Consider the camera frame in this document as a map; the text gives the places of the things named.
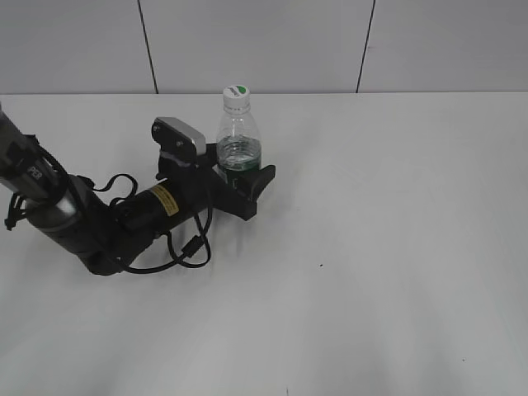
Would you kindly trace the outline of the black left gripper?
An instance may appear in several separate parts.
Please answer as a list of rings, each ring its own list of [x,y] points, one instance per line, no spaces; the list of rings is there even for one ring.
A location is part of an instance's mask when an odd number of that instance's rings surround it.
[[[230,186],[219,174],[217,144],[209,143],[188,166],[159,157],[157,179],[181,211],[215,209],[243,220],[257,214],[257,200],[276,176],[276,166],[236,172]]]

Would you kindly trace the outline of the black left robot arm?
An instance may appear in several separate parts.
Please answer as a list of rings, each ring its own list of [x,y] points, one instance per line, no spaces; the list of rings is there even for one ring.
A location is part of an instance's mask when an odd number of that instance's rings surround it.
[[[276,174],[274,166],[242,174],[234,184],[216,172],[216,144],[175,117],[158,117],[152,125],[159,145],[157,182],[109,203],[91,179],[73,175],[31,134],[23,134],[6,116],[1,118],[1,183],[12,192],[5,225],[26,220],[75,255],[92,273],[111,276],[135,273],[135,259],[153,241],[170,237],[189,219],[196,235],[171,251],[171,265],[192,267],[200,250],[209,250],[211,222],[201,212],[215,211],[251,219],[257,200]]]

